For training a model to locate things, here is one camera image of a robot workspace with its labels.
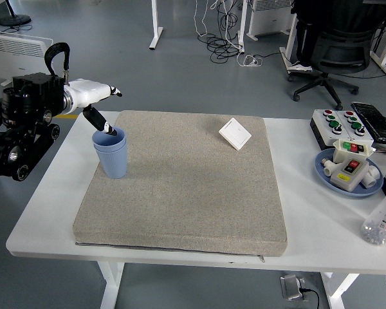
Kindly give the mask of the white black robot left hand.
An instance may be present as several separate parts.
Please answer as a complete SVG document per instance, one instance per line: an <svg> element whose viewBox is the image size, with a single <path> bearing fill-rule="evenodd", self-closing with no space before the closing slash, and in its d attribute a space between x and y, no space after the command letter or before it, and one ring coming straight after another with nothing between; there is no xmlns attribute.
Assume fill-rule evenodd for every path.
<svg viewBox="0 0 386 309"><path fill-rule="evenodd" d="M109 122L97 111L92 104L110 96L122 96L116 87L95 82L92 80L77 79L64 86L63 115L72 113L77 108L82 108L82 114L98 131L116 136L117 132Z"/></svg>

